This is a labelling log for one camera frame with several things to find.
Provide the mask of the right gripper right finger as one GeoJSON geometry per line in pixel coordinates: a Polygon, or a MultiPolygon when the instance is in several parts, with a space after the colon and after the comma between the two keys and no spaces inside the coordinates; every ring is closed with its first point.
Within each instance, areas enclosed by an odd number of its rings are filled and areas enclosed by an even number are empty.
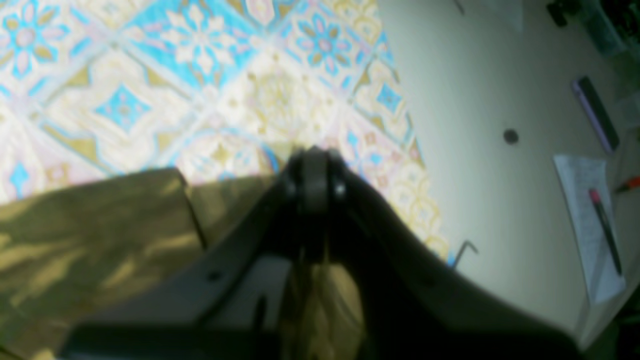
{"type": "Polygon", "coordinates": [[[359,360],[581,360],[574,340],[445,265],[337,151],[313,148],[330,262],[359,290],[359,360]]]}

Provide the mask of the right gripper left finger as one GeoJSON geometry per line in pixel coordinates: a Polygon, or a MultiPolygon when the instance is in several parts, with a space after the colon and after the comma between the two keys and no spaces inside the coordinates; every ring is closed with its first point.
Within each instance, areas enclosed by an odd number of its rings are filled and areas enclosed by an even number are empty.
{"type": "Polygon", "coordinates": [[[296,152],[221,243],[168,280],[87,317],[64,360],[290,360],[290,273],[321,257],[321,151],[296,152]]]}

